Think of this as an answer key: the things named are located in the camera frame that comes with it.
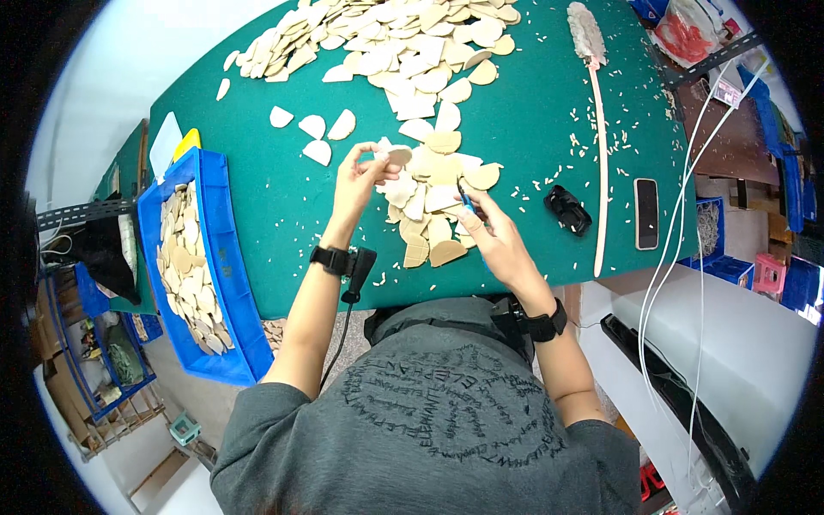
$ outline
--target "black wrist strap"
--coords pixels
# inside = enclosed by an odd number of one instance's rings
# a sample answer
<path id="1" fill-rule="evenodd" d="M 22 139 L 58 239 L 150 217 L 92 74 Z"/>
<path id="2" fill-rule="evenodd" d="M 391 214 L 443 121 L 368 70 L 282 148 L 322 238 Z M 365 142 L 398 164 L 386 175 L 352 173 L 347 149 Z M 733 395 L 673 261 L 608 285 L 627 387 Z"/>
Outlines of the black wrist strap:
<path id="1" fill-rule="evenodd" d="M 532 318 L 526 317 L 527 330 L 533 342 L 550 341 L 557 335 L 564 333 L 567 323 L 566 310 L 561 301 L 555 299 L 555 313 L 552 316 L 541 315 Z"/>
<path id="2" fill-rule="evenodd" d="M 346 250 L 316 246 L 309 255 L 310 263 L 320 263 L 323 270 L 338 277 L 349 275 L 352 269 L 350 254 Z"/>

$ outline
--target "smartphone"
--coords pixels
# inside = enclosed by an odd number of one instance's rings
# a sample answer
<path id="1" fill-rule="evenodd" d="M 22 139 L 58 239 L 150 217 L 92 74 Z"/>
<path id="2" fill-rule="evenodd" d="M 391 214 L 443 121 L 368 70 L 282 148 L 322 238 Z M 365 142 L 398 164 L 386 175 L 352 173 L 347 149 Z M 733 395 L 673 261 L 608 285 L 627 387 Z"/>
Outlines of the smartphone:
<path id="1" fill-rule="evenodd" d="M 658 248 L 658 183 L 635 179 L 635 248 Z"/>

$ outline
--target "pink stool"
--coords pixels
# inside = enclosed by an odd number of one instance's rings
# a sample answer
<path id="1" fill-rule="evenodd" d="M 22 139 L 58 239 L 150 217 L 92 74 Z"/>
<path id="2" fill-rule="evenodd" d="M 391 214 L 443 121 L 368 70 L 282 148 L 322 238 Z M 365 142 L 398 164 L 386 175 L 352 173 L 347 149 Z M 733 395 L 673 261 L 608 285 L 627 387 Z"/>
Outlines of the pink stool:
<path id="1" fill-rule="evenodd" d="M 759 254 L 756 256 L 756 277 L 752 280 L 752 291 L 766 293 L 781 293 L 784 291 L 784 276 L 787 275 L 787 266 L 772 255 Z"/>

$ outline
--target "green stool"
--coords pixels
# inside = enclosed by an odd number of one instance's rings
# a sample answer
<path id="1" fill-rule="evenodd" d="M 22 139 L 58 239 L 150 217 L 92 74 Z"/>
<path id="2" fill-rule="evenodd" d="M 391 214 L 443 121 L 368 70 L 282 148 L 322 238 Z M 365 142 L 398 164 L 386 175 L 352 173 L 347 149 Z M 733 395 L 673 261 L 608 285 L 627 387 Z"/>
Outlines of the green stool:
<path id="1" fill-rule="evenodd" d="M 184 410 L 169 426 L 169 433 L 181 446 L 186 447 L 200 435 L 200 424 L 189 420 Z"/>

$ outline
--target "person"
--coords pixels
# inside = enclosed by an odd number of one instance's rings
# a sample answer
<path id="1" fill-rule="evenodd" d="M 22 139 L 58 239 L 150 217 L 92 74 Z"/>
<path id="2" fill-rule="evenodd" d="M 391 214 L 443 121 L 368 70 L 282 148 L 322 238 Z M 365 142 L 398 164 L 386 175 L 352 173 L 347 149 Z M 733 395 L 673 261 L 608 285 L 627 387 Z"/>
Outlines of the person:
<path id="1" fill-rule="evenodd" d="M 356 145 L 341 164 L 320 247 L 348 249 L 372 186 L 397 178 L 381 153 L 358 162 L 369 151 Z M 486 193 L 469 196 L 480 216 L 459 218 L 489 270 L 529 317 L 555 314 L 513 221 Z M 237 395 L 211 475 L 224 512 L 639 510 L 638 443 L 606 422 L 573 331 L 535 342 L 541 384 L 489 301 L 423 302 L 383 321 L 320 395 L 340 287 L 308 266 L 277 359 Z"/>

